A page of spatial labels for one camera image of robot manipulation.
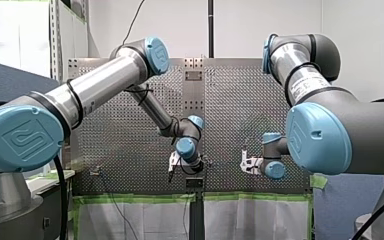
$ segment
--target blue joint cap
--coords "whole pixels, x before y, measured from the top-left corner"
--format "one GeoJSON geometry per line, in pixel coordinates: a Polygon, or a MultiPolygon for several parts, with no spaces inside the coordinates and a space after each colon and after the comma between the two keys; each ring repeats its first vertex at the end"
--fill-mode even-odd
{"type": "Polygon", "coordinates": [[[293,107],[286,118],[286,136],[292,159],[310,172],[336,175],[351,163],[348,132],[335,114],[319,104],[293,107]]]}
{"type": "Polygon", "coordinates": [[[167,48],[159,38],[148,37],[145,39],[145,53],[149,66],[155,75],[167,72],[170,59],[167,48]]]}
{"type": "Polygon", "coordinates": [[[45,109],[20,105],[0,108],[0,172],[42,167],[60,151],[64,134],[45,109]]]}
{"type": "Polygon", "coordinates": [[[176,151],[184,160],[190,159],[195,153],[195,144],[188,137],[181,138],[176,143],[176,151]]]}
{"type": "Polygon", "coordinates": [[[278,132],[269,132],[263,134],[263,144],[269,144],[280,140],[282,138],[282,134],[278,132]]]}
{"type": "Polygon", "coordinates": [[[191,115],[188,117],[188,119],[191,122],[193,122],[195,125],[197,125],[199,128],[201,128],[201,129],[204,128],[204,120],[202,120],[202,118],[195,116],[195,115],[191,115]]]}
{"type": "Polygon", "coordinates": [[[279,161],[272,161],[266,165],[264,173],[272,179],[280,179],[285,176],[285,165],[279,161]]]}

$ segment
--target metal pegboard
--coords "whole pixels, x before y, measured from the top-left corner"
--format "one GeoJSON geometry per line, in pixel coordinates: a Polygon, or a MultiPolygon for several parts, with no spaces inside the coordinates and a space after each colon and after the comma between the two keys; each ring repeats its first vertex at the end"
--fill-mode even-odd
{"type": "Polygon", "coordinates": [[[271,180],[244,174],[239,168],[241,149],[260,156],[264,132],[284,134],[286,104],[282,87],[262,73],[257,59],[205,59],[204,151],[214,162],[208,172],[208,190],[244,190],[302,193],[309,176],[290,157],[283,157],[286,176],[271,180]]]}
{"type": "MultiPolygon", "coordinates": [[[[172,60],[168,73],[148,83],[166,110],[181,117],[186,113],[185,107],[190,109],[190,101],[184,101],[186,71],[194,69],[194,64],[203,71],[205,91],[197,96],[205,97],[194,99],[192,104],[202,101],[204,105],[203,149],[213,162],[207,174],[207,191],[306,192],[308,175],[288,157],[283,158],[287,175],[280,181],[240,170],[243,144],[247,143],[250,155],[259,155],[262,134],[266,131],[283,133],[288,111],[281,87],[262,74],[261,60],[191,60],[172,60]]],[[[78,77],[106,61],[72,59],[70,77],[78,77]]],[[[78,136],[83,170],[75,177],[76,194],[106,190],[102,179],[90,175],[96,166],[102,167],[104,175],[101,177],[106,181],[107,190],[112,192],[167,194],[185,191],[180,171],[172,183],[167,181],[168,156],[174,150],[171,139],[158,136],[154,123],[129,94],[119,94],[88,116],[78,136]]]]}
{"type": "MultiPolygon", "coordinates": [[[[72,59],[70,76],[76,77],[76,71],[77,76],[82,75],[106,61],[72,59]]],[[[167,112],[177,117],[182,117],[183,76],[182,68],[174,60],[164,76],[147,81],[167,112]]],[[[157,134],[155,124],[130,94],[120,93],[85,118],[78,138],[83,170],[76,174],[76,194],[106,191],[102,179],[90,176],[96,166],[101,167],[107,190],[112,192],[183,192],[185,180],[180,171],[168,183],[168,159],[174,151],[172,139],[157,134]]]]}

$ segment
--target metal pole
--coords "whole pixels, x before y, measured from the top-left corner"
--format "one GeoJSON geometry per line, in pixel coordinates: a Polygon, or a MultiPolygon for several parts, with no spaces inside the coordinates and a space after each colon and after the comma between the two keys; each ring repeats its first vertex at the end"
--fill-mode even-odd
{"type": "Polygon", "coordinates": [[[214,0],[208,0],[208,50],[209,58],[214,58],[214,0]]]}
{"type": "Polygon", "coordinates": [[[186,178],[186,189],[195,194],[195,201],[189,204],[189,240],[205,240],[203,188],[203,177],[186,178]]]}

